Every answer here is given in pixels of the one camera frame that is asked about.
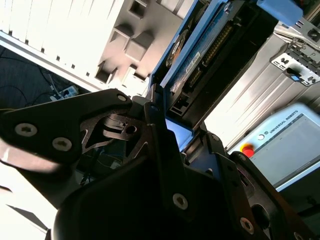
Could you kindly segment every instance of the silver screw head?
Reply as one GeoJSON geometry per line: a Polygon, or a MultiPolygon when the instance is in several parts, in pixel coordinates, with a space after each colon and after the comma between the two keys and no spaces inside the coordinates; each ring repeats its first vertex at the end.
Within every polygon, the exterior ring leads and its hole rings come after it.
{"type": "Polygon", "coordinates": [[[180,193],[173,194],[172,200],[174,205],[176,205],[181,210],[186,210],[188,208],[188,201],[185,198],[185,196],[183,196],[182,194],[180,193]]]}
{"type": "Polygon", "coordinates": [[[224,7],[224,12],[226,13],[226,14],[229,14],[230,13],[230,11],[231,11],[231,8],[232,8],[232,6],[231,6],[231,2],[228,2],[226,5],[225,5],[225,7],[224,7]]]}
{"type": "Polygon", "coordinates": [[[246,160],[246,157],[245,157],[243,154],[241,154],[241,153],[238,154],[238,157],[239,157],[242,161],[245,161],[245,160],[246,160]]]}
{"type": "Polygon", "coordinates": [[[57,137],[52,141],[52,146],[62,152],[67,152],[72,147],[72,142],[65,137],[57,137]]]}
{"type": "Polygon", "coordinates": [[[294,232],[293,235],[294,235],[296,240],[304,240],[304,238],[297,232],[294,232]]]}
{"type": "Polygon", "coordinates": [[[15,133],[23,137],[32,137],[37,134],[38,129],[30,123],[20,123],[14,128],[15,133]]]}
{"type": "Polygon", "coordinates": [[[218,136],[214,135],[214,134],[212,134],[211,137],[217,142],[220,141],[220,138],[218,136]]]}
{"type": "Polygon", "coordinates": [[[123,102],[127,101],[126,97],[122,96],[121,94],[118,94],[117,97],[118,97],[119,100],[121,100],[123,102]]]}
{"type": "Polygon", "coordinates": [[[254,226],[245,217],[240,218],[241,227],[246,230],[249,234],[253,235],[255,233],[254,226]]]}

